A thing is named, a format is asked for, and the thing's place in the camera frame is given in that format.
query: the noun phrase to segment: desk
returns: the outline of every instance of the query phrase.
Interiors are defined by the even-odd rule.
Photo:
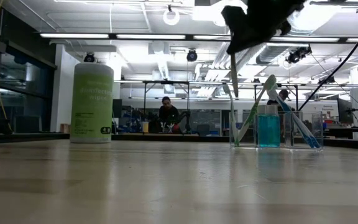
[[[358,133],[358,128],[330,128],[324,130],[324,136],[334,136],[335,138],[353,139],[353,133]]]
[[[0,144],[0,223],[247,222],[358,223],[358,150]]]
[[[129,136],[198,136],[198,134],[169,134],[169,133],[122,133]]]

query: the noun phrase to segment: person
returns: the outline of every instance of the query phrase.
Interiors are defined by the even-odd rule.
[[[280,96],[280,98],[285,101],[288,98],[288,94],[289,92],[287,90],[282,90],[278,93],[278,95]],[[278,102],[275,100],[269,100],[267,102],[268,105],[278,105]]]
[[[289,94],[289,92],[287,90],[281,90],[278,93],[279,97],[283,101],[285,101],[288,98],[288,94]],[[278,102],[276,100],[268,100],[267,105],[278,105],[277,110],[278,110],[278,115],[280,117],[280,134],[281,134],[281,137],[284,137],[285,128],[284,128],[284,110],[283,110],[283,108],[278,104]]]
[[[159,118],[162,120],[167,120],[173,116],[178,117],[179,111],[171,104],[171,99],[167,96],[164,96],[162,98],[162,106],[160,107]]]

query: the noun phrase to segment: mouthwash bottle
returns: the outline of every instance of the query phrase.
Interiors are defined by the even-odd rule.
[[[258,146],[280,147],[280,117],[277,105],[258,106]]]

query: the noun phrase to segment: disinfectant wipes container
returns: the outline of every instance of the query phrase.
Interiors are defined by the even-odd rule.
[[[113,70],[107,65],[75,66],[70,141],[111,142]]]

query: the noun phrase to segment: green label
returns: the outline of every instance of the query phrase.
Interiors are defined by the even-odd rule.
[[[111,135],[112,76],[77,74],[74,77],[71,136],[106,138]]]

